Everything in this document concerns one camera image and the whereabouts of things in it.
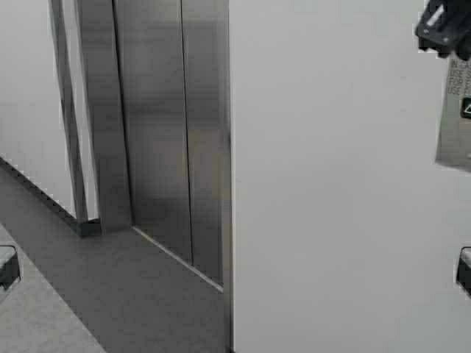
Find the left robot base corner bracket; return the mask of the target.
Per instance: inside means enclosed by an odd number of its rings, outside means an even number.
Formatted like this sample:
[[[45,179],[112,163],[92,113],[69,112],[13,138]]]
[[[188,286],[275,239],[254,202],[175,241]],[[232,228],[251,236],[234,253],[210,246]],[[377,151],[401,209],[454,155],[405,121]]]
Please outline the left robot base corner bracket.
[[[3,299],[21,281],[21,268],[17,248],[1,245],[1,298]]]

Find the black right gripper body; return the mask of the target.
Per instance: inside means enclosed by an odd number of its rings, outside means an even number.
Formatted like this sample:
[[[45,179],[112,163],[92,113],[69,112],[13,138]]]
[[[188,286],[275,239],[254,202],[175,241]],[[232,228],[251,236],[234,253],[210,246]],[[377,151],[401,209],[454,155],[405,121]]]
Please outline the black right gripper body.
[[[433,50],[443,59],[455,54],[470,61],[470,1],[427,1],[414,34],[420,51]]]

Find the right robot base corner bracket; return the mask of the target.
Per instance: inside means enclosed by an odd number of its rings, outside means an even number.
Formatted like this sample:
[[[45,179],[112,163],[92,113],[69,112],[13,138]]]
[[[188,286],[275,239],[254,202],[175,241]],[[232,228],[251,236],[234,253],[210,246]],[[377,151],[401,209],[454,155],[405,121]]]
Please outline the right robot base corner bracket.
[[[471,294],[470,281],[470,247],[464,247],[460,251],[456,282],[462,287],[468,296]]]

